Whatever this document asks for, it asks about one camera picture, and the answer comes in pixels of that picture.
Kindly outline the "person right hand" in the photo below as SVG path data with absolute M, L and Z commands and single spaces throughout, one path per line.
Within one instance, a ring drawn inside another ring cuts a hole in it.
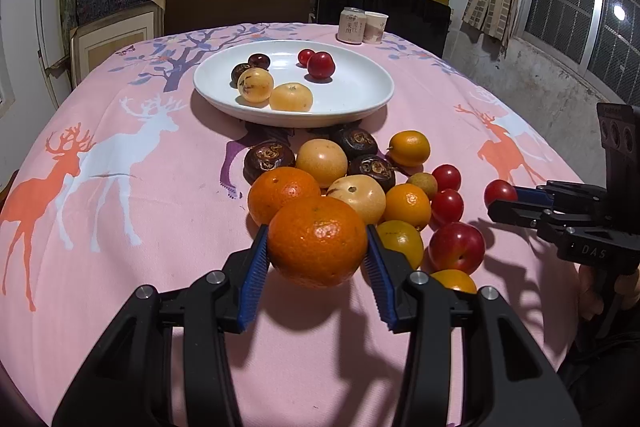
M 586 320 L 601 314 L 610 300 L 620 298 L 623 309 L 632 308 L 639 301 L 639 270 L 613 280 L 605 272 L 581 265 L 578 281 L 578 310 Z

